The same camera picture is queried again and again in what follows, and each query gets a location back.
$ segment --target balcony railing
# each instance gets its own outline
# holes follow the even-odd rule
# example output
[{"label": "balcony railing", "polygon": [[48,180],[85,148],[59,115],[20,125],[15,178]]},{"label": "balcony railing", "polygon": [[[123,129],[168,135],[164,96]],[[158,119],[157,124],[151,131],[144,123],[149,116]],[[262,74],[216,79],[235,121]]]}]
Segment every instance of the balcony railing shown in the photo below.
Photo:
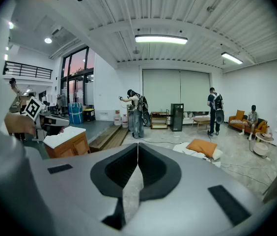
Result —
[{"label": "balcony railing", "polygon": [[47,68],[11,61],[6,61],[3,69],[3,75],[18,75],[49,80],[51,79],[51,72],[52,70]]}]

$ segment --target backpack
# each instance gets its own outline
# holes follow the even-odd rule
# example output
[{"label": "backpack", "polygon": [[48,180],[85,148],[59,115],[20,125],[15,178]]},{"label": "backpack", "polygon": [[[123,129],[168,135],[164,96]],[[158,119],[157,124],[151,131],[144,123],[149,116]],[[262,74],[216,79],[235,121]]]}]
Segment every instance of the backpack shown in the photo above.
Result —
[{"label": "backpack", "polygon": [[212,93],[212,95],[214,96],[214,100],[212,103],[213,109],[214,110],[222,109],[222,96],[219,93],[217,93],[216,95]]},{"label": "backpack", "polygon": [[148,110],[148,104],[145,96],[138,96],[138,111],[143,112],[144,110]]}]

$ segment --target hand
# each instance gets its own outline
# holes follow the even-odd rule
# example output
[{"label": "hand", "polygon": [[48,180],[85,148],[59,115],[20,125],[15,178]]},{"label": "hand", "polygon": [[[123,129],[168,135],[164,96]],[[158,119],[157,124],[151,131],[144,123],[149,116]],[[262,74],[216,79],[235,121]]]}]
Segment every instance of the hand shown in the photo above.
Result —
[{"label": "hand", "polygon": [[27,133],[35,135],[36,128],[34,121],[28,116],[8,113],[4,119],[7,131],[12,133]]}]

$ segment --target staircase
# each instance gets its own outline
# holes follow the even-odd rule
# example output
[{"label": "staircase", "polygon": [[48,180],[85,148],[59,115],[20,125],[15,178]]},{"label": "staircase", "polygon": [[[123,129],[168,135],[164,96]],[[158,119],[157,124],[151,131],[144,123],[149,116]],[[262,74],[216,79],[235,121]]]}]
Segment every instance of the staircase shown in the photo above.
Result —
[{"label": "staircase", "polygon": [[98,152],[109,148],[121,146],[129,132],[128,128],[121,126],[111,126],[89,144],[90,152]]}]

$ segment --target fluorescent ceiling light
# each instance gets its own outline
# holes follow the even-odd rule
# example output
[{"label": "fluorescent ceiling light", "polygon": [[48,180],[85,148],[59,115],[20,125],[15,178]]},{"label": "fluorescent ceiling light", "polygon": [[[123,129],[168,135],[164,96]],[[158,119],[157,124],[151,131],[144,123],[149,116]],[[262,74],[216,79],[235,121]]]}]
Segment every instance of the fluorescent ceiling light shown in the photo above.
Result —
[{"label": "fluorescent ceiling light", "polygon": [[171,35],[135,35],[135,42],[163,42],[185,45],[188,42],[186,37],[178,37]]},{"label": "fluorescent ceiling light", "polygon": [[239,59],[237,59],[235,56],[229,54],[229,53],[222,53],[222,56],[226,59],[232,60],[233,62],[236,62],[237,64],[242,64],[243,62]]},{"label": "fluorescent ceiling light", "polygon": [[47,37],[47,38],[45,38],[45,42],[46,42],[47,44],[50,44],[50,43],[52,42],[52,40],[49,39],[49,38]]}]

